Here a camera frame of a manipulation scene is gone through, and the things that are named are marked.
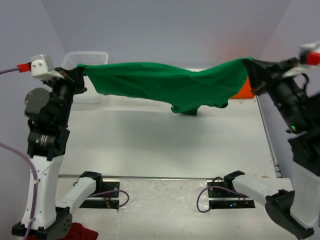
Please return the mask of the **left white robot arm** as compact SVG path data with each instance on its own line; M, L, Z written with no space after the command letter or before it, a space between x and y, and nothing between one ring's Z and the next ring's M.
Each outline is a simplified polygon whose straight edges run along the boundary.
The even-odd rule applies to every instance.
M25 97L24 113L30 131L26 157L30 182L24 215L11 233L24 239L35 236L38 240L58 240L67 235L76 210L90 195L101 195L104 184L100 173L85 171L75 186L56 201L74 96L87 89L81 67L71 70L57 67L53 72L32 70L31 73L49 90L36 88Z

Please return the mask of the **green t-shirt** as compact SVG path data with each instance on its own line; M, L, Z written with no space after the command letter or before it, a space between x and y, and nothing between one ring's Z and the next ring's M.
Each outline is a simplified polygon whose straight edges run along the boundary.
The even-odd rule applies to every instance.
M241 58L200 71L154 62L78 67L101 95L163 102L173 113L189 116L196 116L201 106L226 108L235 85L248 77Z

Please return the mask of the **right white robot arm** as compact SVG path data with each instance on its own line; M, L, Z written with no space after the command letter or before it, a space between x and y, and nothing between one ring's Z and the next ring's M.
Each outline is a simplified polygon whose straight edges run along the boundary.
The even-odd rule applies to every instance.
M270 219L297 239L314 234L320 218L320 96L308 96L294 78L307 76L308 65L297 58L279 62L245 59L255 95L268 94L288 126L293 154L291 191L268 187L241 171L225 176L227 196L247 196L264 206Z

